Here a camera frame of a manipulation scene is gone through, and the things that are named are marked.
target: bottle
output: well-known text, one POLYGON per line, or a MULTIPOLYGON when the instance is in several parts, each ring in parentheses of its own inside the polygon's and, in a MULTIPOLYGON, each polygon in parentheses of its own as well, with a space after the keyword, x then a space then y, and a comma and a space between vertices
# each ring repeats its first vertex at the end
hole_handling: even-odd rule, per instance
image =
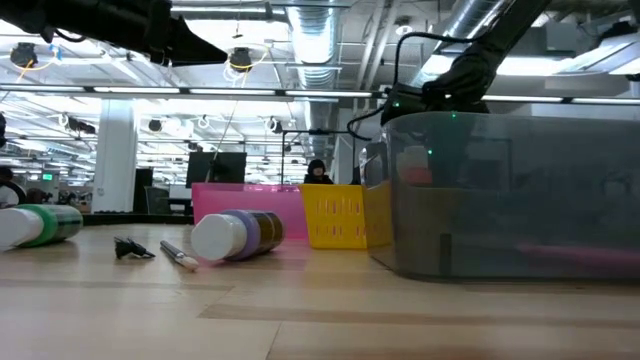
POLYGON ((82 229, 80 211, 65 205, 18 205, 0 210, 0 246, 35 247, 73 237, 82 229))
POLYGON ((205 216, 191 232, 191 246, 206 260, 241 261, 275 249, 284 236, 274 213, 227 210, 205 216))

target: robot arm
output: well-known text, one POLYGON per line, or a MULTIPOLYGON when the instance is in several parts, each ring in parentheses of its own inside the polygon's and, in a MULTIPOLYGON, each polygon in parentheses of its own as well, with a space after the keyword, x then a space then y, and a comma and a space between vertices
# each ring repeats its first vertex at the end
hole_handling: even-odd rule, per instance
POLYGON ((169 0, 1 0, 0 19, 51 43, 57 29, 148 54, 163 66, 221 64, 227 54, 171 17, 169 0))
POLYGON ((473 42, 436 80, 422 89, 394 85, 382 113, 382 125, 398 116, 424 111, 488 112, 482 97, 498 67, 551 0, 513 0, 495 25, 473 42))

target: chair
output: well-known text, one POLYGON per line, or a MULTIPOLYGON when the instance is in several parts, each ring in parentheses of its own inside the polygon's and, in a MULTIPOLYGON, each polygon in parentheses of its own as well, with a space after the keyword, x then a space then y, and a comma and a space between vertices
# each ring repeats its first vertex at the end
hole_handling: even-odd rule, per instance
POLYGON ((152 186, 145 186, 147 195, 147 213, 149 215, 171 215, 171 205, 169 205, 169 190, 152 186))

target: pink basket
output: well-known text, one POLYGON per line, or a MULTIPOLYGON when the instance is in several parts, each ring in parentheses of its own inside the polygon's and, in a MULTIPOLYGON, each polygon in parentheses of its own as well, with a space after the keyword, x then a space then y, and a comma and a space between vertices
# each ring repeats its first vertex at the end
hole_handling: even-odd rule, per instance
POLYGON ((297 186, 198 183, 192 187, 196 223, 225 210, 271 211, 286 228, 287 239, 306 240, 307 221, 297 186))

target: bottle cap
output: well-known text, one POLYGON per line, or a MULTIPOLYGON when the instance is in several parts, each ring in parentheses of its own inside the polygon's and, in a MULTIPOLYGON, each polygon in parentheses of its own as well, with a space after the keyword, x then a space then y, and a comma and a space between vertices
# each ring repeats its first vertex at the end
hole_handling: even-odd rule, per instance
POLYGON ((38 214, 25 209, 0 210, 0 246, 19 246, 34 240, 44 230, 38 214))
POLYGON ((244 224, 231 215, 207 215, 191 232, 193 251, 211 261, 241 252, 246 243, 247 230, 244 224))

